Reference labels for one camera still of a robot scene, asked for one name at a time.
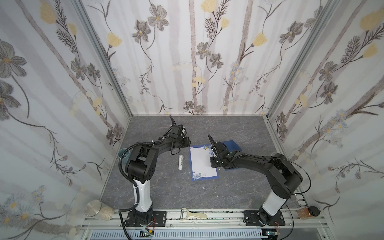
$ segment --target floral wallpaper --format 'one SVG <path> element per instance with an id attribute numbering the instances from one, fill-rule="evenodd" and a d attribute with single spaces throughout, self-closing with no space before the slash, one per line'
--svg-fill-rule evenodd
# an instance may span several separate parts
<path id="1" fill-rule="evenodd" d="M 383 64 L 383 2 L 341 1 L 270 116 L 336 239 L 382 239 Z"/>
<path id="2" fill-rule="evenodd" d="M 267 114 L 326 1 L 82 0 L 134 114 Z"/>
<path id="3" fill-rule="evenodd" d="M 0 3 L 0 235 L 75 239 L 128 118 L 72 4 Z"/>

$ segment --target white paper with blue border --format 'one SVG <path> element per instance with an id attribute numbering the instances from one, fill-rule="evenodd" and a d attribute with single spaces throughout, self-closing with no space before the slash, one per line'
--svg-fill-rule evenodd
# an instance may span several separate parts
<path id="1" fill-rule="evenodd" d="M 213 156 L 211 145 L 189 147 L 192 181 L 218 178 L 216 168 L 211 168 L 209 158 Z"/>

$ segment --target black mounting plate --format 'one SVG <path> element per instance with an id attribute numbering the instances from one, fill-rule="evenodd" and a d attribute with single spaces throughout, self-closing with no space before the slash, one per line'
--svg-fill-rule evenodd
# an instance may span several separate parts
<path id="1" fill-rule="evenodd" d="M 259 222 L 257 212 L 258 211 L 250 211 L 250 210 L 243 211 L 244 223 L 247 226 L 263 227 L 263 225 Z M 285 221 L 284 221 L 284 218 L 282 218 L 282 217 L 283 217 L 283 214 L 281 213 L 280 210 L 274 216 L 274 219 L 279 224 L 279 226 L 285 226 Z M 276 222 L 271 223 L 271 225 L 269 225 L 269 226 L 276 226 Z"/>
<path id="2" fill-rule="evenodd" d="M 155 219 L 155 227 L 165 227 L 166 219 L 167 219 L 167 211 L 153 211 L 153 218 Z M 141 225 L 136 222 L 136 218 L 133 215 L 132 211 L 128 213 L 127 220 L 125 221 L 125 226 L 141 227 Z"/>

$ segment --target white glue stick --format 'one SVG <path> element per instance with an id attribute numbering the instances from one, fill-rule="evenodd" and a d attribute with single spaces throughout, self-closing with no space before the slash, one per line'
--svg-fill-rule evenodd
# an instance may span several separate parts
<path id="1" fill-rule="evenodd" d="M 183 169 L 183 155 L 179 155 L 179 170 Z"/>

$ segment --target metal corner post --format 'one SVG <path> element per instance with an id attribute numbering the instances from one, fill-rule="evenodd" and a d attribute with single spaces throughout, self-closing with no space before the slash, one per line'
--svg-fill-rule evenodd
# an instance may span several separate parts
<path id="1" fill-rule="evenodd" d="M 129 118 L 133 117 L 132 111 L 128 106 L 128 103 L 125 99 L 123 92 L 121 91 L 118 80 L 116 79 L 115 75 L 113 74 L 112 67 L 109 63 L 109 60 L 108 60 L 106 54 L 105 54 L 103 46 L 102 46 L 101 42 L 99 41 L 99 38 L 96 35 L 96 32 L 95 32 L 93 25 L 89 19 L 89 16 L 88 16 L 87 12 L 85 11 L 83 3 L 81 2 L 81 0 L 71 0 L 71 2 L 72 2 L 73 6 L 76 10 L 78 17 L 80 18 L 81 22 L 83 23 L 83 26 L 87 32 L 88 37 L 90 38 L 90 40 L 92 42 L 92 45 L 93 45 L 97 55 L 99 56 L 101 62 L 103 63 L 104 69 L 107 71 L 107 74 L 111 80 L 113 88 L 115 89 L 116 94 L 118 95 L 118 98 L 119 98 L 121 104 L 123 105 L 123 108 L 124 108 L 127 116 L 129 116 Z"/>
<path id="2" fill-rule="evenodd" d="M 285 94 L 287 93 L 289 86 L 293 82 L 294 77 L 296 76 L 297 72 L 300 70 L 301 66 L 303 65 L 305 59 L 313 49 L 317 39 L 319 38 L 322 30 L 327 25 L 327 22 L 329 21 L 329 19 L 331 19 L 332 14 L 335 11 L 336 7 L 338 6 L 339 2 L 340 0 L 327 1 L 324 7 L 324 10 L 322 11 L 319 17 L 319 20 L 314 25 L 313 30 L 311 31 L 308 39 L 305 41 L 303 48 L 300 50 L 299 55 L 295 60 L 295 63 L 293 64 L 292 68 L 288 72 L 283 84 L 281 85 L 278 93 L 276 94 L 275 99 L 272 101 L 270 110 L 268 112 L 268 118 L 270 118 L 272 115 L 275 114 L 275 111 L 277 110 Z"/>

